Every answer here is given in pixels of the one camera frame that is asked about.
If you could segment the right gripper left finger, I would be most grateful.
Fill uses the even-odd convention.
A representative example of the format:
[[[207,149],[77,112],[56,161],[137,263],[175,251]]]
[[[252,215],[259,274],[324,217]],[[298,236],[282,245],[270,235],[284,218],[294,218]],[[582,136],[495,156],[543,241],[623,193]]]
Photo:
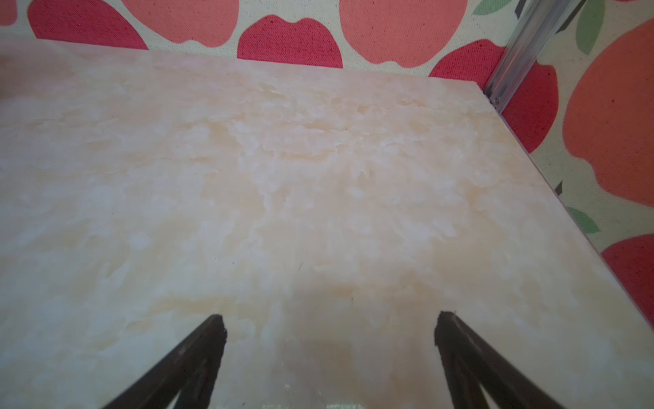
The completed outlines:
[[[107,408],[207,408],[228,332],[211,315]]]

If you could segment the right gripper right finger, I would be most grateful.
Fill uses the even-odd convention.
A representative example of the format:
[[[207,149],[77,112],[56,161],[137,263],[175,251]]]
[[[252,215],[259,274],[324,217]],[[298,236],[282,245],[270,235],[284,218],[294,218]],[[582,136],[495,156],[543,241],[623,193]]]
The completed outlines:
[[[452,312],[439,313],[434,344],[456,408],[487,408],[487,395],[500,408],[562,407]]]

